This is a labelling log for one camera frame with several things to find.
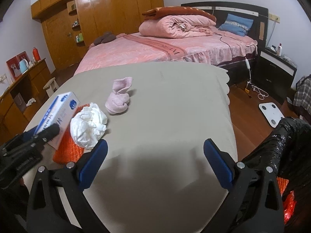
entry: white and blue box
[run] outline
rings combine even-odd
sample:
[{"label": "white and blue box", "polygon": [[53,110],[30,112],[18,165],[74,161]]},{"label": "white and blue box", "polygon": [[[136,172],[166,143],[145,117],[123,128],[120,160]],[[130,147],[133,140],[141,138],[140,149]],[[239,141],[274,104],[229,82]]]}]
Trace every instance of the white and blue box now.
[{"label": "white and blue box", "polygon": [[43,131],[53,123],[57,123],[60,128],[59,134],[48,142],[50,146],[57,150],[79,104],[80,102],[73,92],[57,95],[38,124],[35,134]]}]

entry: white bottle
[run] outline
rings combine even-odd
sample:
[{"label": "white bottle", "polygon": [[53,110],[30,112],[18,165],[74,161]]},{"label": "white bottle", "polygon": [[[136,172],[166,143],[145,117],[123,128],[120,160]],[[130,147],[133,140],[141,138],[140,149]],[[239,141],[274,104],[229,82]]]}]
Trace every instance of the white bottle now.
[{"label": "white bottle", "polygon": [[276,54],[279,55],[281,57],[282,55],[282,44],[280,43],[280,45],[277,47],[277,51]]}]

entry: black nightstand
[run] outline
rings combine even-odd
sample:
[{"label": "black nightstand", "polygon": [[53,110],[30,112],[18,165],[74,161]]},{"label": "black nightstand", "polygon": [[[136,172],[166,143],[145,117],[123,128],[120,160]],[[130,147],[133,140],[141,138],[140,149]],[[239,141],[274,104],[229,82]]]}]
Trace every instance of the black nightstand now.
[{"label": "black nightstand", "polygon": [[271,49],[258,49],[258,59],[252,71],[252,84],[266,91],[283,104],[293,83],[297,66],[279,57]]}]

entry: headboard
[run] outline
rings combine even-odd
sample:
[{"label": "headboard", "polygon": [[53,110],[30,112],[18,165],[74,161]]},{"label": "headboard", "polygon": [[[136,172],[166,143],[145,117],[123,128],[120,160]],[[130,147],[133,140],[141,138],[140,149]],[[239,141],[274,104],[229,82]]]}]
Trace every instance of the headboard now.
[{"label": "headboard", "polygon": [[181,6],[195,7],[213,14],[217,18],[217,28],[226,21],[228,14],[253,19],[253,26],[247,35],[258,42],[258,47],[266,46],[269,19],[267,8],[246,3],[217,1],[184,3]]}]

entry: plaid shirt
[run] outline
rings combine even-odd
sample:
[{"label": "plaid shirt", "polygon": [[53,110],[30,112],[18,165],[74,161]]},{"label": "plaid shirt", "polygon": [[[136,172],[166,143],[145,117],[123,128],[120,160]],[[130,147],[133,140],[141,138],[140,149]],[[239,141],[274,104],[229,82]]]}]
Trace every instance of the plaid shirt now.
[{"label": "plaid shirt", "polygon": [[302,106],[311,115],[311,74],[303,76],[296,83],[296,94],[293,104]]}]

